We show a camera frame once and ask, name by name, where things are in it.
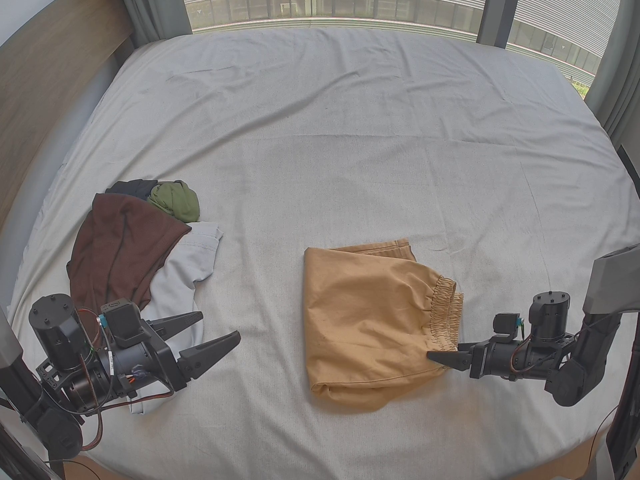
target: wooden floor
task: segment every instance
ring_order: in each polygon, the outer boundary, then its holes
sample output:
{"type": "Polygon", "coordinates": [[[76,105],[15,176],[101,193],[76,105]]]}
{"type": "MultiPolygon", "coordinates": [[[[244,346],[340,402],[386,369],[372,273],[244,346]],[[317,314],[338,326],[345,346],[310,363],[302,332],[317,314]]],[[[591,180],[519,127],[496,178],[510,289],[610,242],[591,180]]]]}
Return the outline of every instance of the wooden floor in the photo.
{"type": "MultiPolygon", "coordinates": [[[[564,476],[566,478],[575,479],[584,473],[587,466],[587,460],[589,457],[589,448],[591,441],[583,443],[578,448],[567,453],[564,457],[560,457],[547,464],[540,466],[532,471],[528,471],[522,475],[513,477],[511,480],[551,480],[556,476],[564,476]]],[[[107,469],[98,466],[95,462],[87,457],[76,457],[74,460],[82,462],[91,467],[100,480],[132,480],[124,478],[123,476],[116,475],[107,469]]],[[[631,473],[627,475],[625,480],[640,480],[640,460],[636,461],[631,473]]],[[[91,473],[82,466],[77,464],[65,464],[65,471],[67,480],[88,480],[91,478],[91,473]]]]}

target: headboard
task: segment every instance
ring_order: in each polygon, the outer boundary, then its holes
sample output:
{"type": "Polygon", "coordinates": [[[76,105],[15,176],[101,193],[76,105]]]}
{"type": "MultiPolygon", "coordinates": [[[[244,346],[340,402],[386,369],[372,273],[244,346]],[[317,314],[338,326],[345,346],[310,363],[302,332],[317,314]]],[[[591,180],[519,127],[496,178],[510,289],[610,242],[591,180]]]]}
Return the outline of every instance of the headboard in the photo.
{"type": "Polygon", "coordinates": [[[55,0],[0,46],[0,230],[43,140],[132,32],[122,0],[55,0]]]}

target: folded tan shorts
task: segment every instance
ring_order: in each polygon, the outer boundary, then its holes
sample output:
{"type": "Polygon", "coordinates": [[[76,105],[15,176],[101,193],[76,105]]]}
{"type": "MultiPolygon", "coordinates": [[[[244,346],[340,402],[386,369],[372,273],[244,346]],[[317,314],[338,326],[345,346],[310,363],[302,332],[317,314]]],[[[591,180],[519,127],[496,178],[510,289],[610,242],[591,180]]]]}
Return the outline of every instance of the folded tan shorts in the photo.
{"type": "Polygon", "coordinates": [[[427,351],[455,351],[456,283],[416,263],[407,239],[305,251],[311,391],[376,410],[444,372],[427,351]]]}

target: mattress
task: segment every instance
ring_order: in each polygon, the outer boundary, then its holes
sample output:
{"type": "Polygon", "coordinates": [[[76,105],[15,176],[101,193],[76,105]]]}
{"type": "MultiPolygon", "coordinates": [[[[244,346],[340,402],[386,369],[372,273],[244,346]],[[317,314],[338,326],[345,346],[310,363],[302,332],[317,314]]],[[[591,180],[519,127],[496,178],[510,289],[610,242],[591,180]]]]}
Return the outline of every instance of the mattress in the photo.
{"type": "MultiPolygon", "coordinates": [[[[238,347],[149,415],[105,413],[90,453],[133,478],[497,479],[592,436],[618,402],[635,326],[604,380],[560,407],[542,381],[446,372],[372,413],[323,403],[305,371],[303,253],[407,237],[465,294],[460,340],[538,292],[582,320],[593,260],[640,242],[640,202],[558,69],[494,47],[349,28],[185,36],[137,50],[68,154],[31,234],[12,325],[44,358],[31,304],[68,291],[94,193],[183,179],[224,232],[198,285],[204,339],[238,347]]],[[[84,440],[93,437],[91,418],[84,440]]]]}

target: curtain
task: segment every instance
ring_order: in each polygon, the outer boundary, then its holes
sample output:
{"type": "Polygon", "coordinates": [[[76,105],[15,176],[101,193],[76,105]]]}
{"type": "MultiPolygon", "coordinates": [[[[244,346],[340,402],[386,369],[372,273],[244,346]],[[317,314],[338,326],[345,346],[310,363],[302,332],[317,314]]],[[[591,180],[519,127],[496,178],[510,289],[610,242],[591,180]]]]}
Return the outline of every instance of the curtain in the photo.
{"type": "Polygon", "coordinates": [[[136,48],[143,44],[191,34],[184,0],[124,0],[133,22],[136,48]]]}
{"type": "Polygon", "coordinates": [[[640,140],[640,0],[620,0],[607,49],[584,101],[608,133],[613,146],[640,140]]]}

